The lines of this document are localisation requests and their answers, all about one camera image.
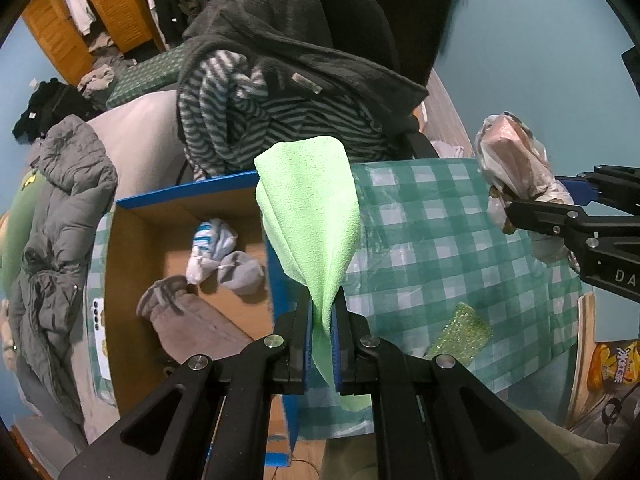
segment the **snack bag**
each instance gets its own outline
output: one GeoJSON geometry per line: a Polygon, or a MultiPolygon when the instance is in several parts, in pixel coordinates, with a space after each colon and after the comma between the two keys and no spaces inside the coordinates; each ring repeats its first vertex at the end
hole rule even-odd
{"type": "Polygon", "coordinates": [[[599,343],[593,351],[587,388],[590,392],[601,389],[615,390],[623,384],[640,380],[640,352],[638,341],[599,343]]]}

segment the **checkered tablecloth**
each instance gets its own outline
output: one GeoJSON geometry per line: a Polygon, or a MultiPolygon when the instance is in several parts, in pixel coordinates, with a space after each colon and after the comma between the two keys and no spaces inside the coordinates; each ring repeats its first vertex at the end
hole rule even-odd
{"type": "Polygon", "coordinates": [[[187,44],[183,43],[120,74],[106,103],[107,110],[177,82],[187,53],[186,46],[187,44]]]}
{"type": "MultiPolygon", "coordinates": [[[[494,392],[575,343],[582,283],[567,266],[533,259],[526,233],[507,236],[491,223],[475,160],[353,164],[352,173],[362,234],[343,285],[348,309],[373,334],[423,356],[463,301],[493,329],[469,369],[494,392]]],[[[372,431],[370,408],[343,410],[313,369],[300,436],[372,431]]]]}
{"type": "Polygon", "coordinates": [[[111,231],[111,220],[115,206],[105,214],[95,234],[94,252],[91,259],[91,267],[84,288],[84,323],[89,346],[89,360],[91,373],[94,380],[94,392],[96,396],[111,406],[116,406],[111,381],[102,377],[98,364],[98,349],[95,343],[94,332],[94,300],[104,298],[104,271],[107,265],[107,245],[111,231]]]}

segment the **zebra striped clothing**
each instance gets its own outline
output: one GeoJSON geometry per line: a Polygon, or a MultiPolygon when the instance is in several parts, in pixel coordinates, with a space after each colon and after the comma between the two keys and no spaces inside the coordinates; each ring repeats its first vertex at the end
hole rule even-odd
{"type": "Polygon", "coordinates": [[[254,158],[276,142],[321,135],[340,140],[351,162],[388,158],[382,126],[362,102],[323,95],[297,73],[292,80],[300,95],[275,98],[260,68],[250,68],[242,54],[216,50],[196,65],[178,96],[185,153],[196,179],[250,170],[254,158]]]}

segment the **wardrobe door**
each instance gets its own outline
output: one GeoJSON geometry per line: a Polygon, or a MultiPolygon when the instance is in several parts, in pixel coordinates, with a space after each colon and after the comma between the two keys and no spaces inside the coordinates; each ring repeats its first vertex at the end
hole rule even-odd
{"type": "Polygon", "coordinates": [[[24,23],[65,81],[77,85],[93,69],[94,58],[76,29],[65,0],[31,0],[24,23]]]}
{"type": "Polygon", "coordinates": [[[150,27],[151,15],[142,0],[90,1],[121,52],[156,39],[150,27]]]}

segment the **gray coat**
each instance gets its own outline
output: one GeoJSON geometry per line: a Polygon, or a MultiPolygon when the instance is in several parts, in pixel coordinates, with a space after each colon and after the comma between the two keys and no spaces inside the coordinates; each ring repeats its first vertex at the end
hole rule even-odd
{"type": "Polygon", "coordinates": [[[33,163],[47,179],[9,299],[25,362],[72,421],[82,412],[68,371],[69,332],[82,304],[95,230],[118,181],[104,145],[76,116],[52,127],[33,163]]]}

